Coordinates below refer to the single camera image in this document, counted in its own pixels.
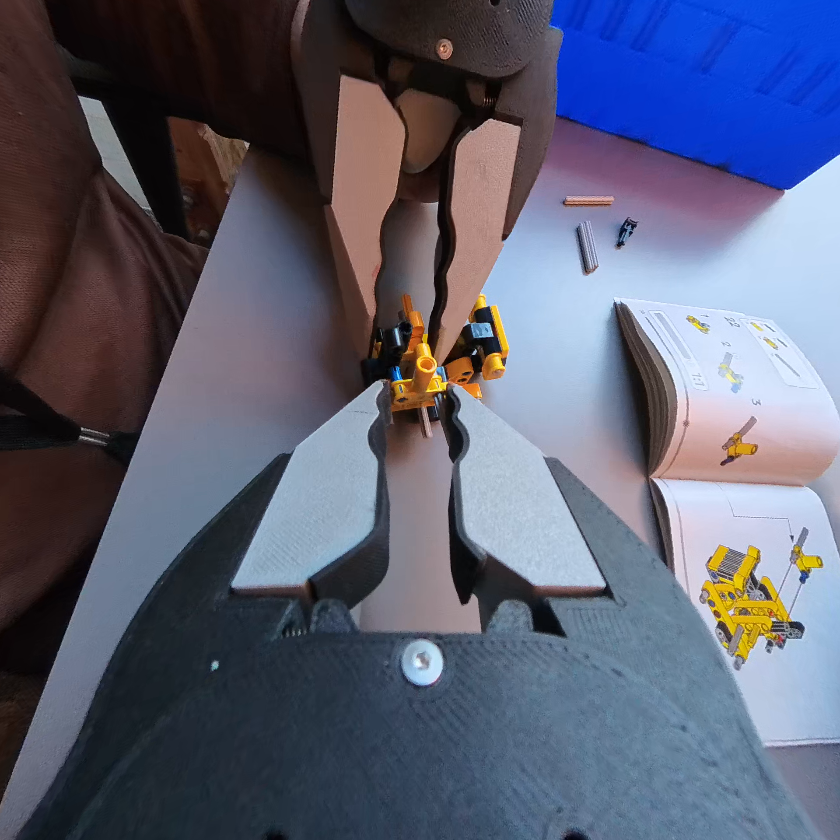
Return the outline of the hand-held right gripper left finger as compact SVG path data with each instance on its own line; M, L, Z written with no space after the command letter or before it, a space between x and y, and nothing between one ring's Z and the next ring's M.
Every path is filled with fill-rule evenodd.
M370 385L295 447L231 587L307 604L360 604L385 577L390 505L386 383Z

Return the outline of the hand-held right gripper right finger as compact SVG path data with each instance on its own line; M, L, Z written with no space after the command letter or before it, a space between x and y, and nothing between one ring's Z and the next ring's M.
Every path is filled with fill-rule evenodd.
M606 582L543 452L459 385L447 390L444 429L459 600L496 606L603 594Z

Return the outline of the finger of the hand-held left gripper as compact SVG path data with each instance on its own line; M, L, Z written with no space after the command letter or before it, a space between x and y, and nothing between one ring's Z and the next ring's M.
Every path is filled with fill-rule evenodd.
M370 352L382 224L396 199L405 142L405 123L381 87L342 75L325 217L356 366Z
M489 119L457 138L438 206L440 254L429 339L443 361L502 249L520 128Z

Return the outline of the yellow lego vehicle model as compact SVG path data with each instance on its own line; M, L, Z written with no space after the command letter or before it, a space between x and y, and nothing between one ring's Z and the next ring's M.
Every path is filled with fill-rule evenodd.
M393 413L414 413L423 436L432 436L438 420L438 398L449 385L460 385L476 399L480 382L501 379L507 369L509 343L497 306L480 294L454 348L443 363L433 356L422 314L409 295L402 296L397 323L374 331L373 348L362 361L364 383L390 383Z

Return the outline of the lego instruction booklet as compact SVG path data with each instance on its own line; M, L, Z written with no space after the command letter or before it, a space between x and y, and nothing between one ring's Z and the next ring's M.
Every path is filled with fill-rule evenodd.
M668 566L762 740L838 743L838 549L809 488L837 456L832 397L772 320L614 303L645 385Z

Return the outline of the brown wooden furniture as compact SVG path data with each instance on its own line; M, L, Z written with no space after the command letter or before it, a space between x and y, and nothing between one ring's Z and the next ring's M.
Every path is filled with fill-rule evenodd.
M249 145L206 124L169 118L186 225L192 242L210 248Z

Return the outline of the blue plastic bin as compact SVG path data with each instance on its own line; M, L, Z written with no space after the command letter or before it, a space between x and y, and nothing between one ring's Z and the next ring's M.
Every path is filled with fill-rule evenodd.
M558 1L559 116L787 190L839 151L838 1Z

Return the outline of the black metal frame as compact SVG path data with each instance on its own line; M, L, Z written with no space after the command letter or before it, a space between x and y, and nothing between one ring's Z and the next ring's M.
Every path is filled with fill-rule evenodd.
M63 46L58 51L76 93L103 105L158 225L167 234L191 240L162 101Z

